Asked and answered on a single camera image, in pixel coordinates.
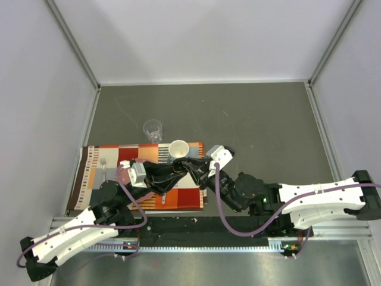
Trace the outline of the black round earbud case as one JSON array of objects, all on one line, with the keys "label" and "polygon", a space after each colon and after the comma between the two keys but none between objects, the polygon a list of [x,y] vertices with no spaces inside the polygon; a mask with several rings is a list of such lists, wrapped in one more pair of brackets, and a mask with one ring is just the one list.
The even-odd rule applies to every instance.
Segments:
[{"label": "black round earbud case", "polygon": [[234,157],[235,156],[235,151],[232,147],[229,147],[227,145],[224,146],[224,148],[230,152],[230,154]]}]

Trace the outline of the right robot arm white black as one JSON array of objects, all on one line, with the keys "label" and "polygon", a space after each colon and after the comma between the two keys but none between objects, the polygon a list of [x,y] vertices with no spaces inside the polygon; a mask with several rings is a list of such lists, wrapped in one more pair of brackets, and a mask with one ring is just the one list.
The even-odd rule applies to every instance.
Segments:
[{"label": "right robot arm white black", "polygon": [[365,170],[356,171],[350,178],[328,184],[288,185],[266,184],[263,180],[240,172],[236,179],[221,170],[222,165],[210,158],[190,158],[182,162],[194,183],[214,191],[221,221],[233,234],[244,237],[233,229],[222,211],[226,204],[235,212],[248,210],[251,216],[268,215],[269,219],[249,236],[265,231],[277,223],[286,236],[297,230],[353,216],[357,220],[380,219],[379,184],[374,183]]}]

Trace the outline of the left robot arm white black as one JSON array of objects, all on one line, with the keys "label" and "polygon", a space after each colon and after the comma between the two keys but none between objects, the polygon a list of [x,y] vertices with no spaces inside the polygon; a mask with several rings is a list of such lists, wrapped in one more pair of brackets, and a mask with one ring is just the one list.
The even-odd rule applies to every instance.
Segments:
[{"label": "left robot arm white black", "polygon": [[146,225],[148,218],[138,199],[150,192],[163,195],[188,171],[181,161],[156,164],[150,161],[122,161],[115,180],[101,184],[104,196],[74,219],[39,238],[20,241],[21,258],[31,281],[52,275],[59,266],[83,250],[117,236],[129,236]]}]

